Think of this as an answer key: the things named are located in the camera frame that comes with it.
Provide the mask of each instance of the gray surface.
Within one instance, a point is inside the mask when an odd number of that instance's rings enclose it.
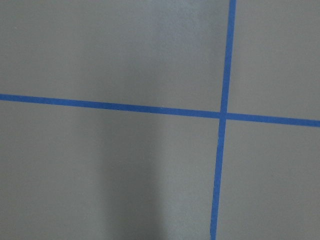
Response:
[[[320,1],[237,2],[229,112],[320,120]]]
[[[228,121],[217,239],[318,239],[319,142],[319,128]]]
[[[220,109],[225,0],[0,3],[2,93]]]
[[[218,121],[0,101],[0,239],[209,239]]]

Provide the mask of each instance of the blue tape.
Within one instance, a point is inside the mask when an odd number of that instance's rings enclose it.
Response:
[[[227,113],[226,118],[229,120],[259,122],[269,124],[285,124],[306,127],[320,127],[320,120],[299,119],[290,117],[261,116],[240,113]]]
[[[236,17],[236,0],[230,0],[229,13],[228,13],[228,28],[227,28],[226,44],[225,44],[221,107],[220,107],[221,115],[220,115],[219,130],[218,130],[218,143],[217,143],[217,149],[216,149],[215,173],[214,173],[214,184],[213,184],[213,200],[212,200],[212,208],[211,208],[211,225],[210,225],[211,240],[216,240],[216,237],[217,237],[218,210],[219,210],[219,199],[220,199],[222,165],[223,165],[223,158],[224,158],[224,144],[225,144],[225,134],[226,134],[226,123],[227,123],[229,86],[230,86],[231,63],[232,63],[232,49],[233,49],[234,30],[235,30],[235,17]]]
[[[97,101],[82,101],[82,100],[71,100],[71,99],[49,98],[49,97],[38,97],[38,96],[0,94],[0,100],[11,101],[11,102],[22,102],[22,103],[83,107],[83,108],[92,108],[92,109],[120,110],[120,111],[130,111],[130,112],[139,112],[139,113],[178,115],[178,116],[189,116],[189,117],[200,117],[200,118],[211,118],[211,119],[218,119],[220,117],[220,113],[215,111],[201,111],[201,110],[190,110],[190,109],[169,108],[169,107],[130,105],[130,104],[119,104],[119,103],[97,102]]]
[[[189,116],[189,117],[210,118],[210,119],[225,118],[227,120],[236,120],[236,121],[285,124],[285,125],[307,126],[307,127],[318,127],[318,128],[320,127],[320,120],[311,120],[311,119],[250,115],[250,114],[230,113],[230,112],[220,113],[216,111],[202,111],[202,110],[157,107],[157,106],[141,106],[141,105],[130,105],[130,104],[119,104],[119,103],[97,102],[97,101],[82,101],[82,100],[71,100],[71,99],[49,98],[49,97],[38,97],[38,96],[0,94],[0,101],[49,104],[49,105],[82,107],[82,108],[93,108],[93,109],[119,110],[119,111],[129,111],[129,112],[138,112],[138,113],[166,114],[166,115]]]

